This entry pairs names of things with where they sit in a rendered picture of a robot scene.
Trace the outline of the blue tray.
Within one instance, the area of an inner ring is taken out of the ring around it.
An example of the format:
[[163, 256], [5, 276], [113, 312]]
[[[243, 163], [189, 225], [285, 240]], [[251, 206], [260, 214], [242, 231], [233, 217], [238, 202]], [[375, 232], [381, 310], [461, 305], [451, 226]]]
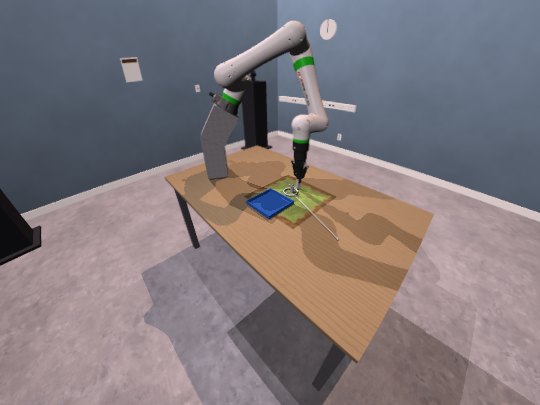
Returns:
[[270, 219], [293, 205], [294, 201], [270, 188], [246, 200], [246, 204]]

